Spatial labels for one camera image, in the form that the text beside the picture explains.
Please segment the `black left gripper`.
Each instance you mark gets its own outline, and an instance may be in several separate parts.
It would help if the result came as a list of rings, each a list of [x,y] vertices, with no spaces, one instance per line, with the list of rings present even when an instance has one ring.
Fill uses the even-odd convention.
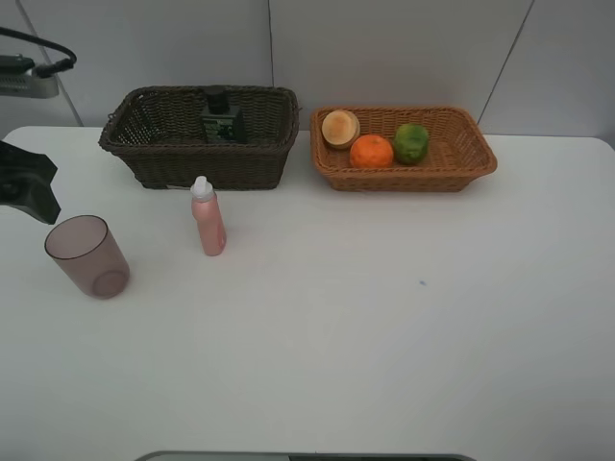
[[[1,142],[1,204],[18,207],[39,222],[56,223],[61,207],[52,190],[58,172],[46,155]]]

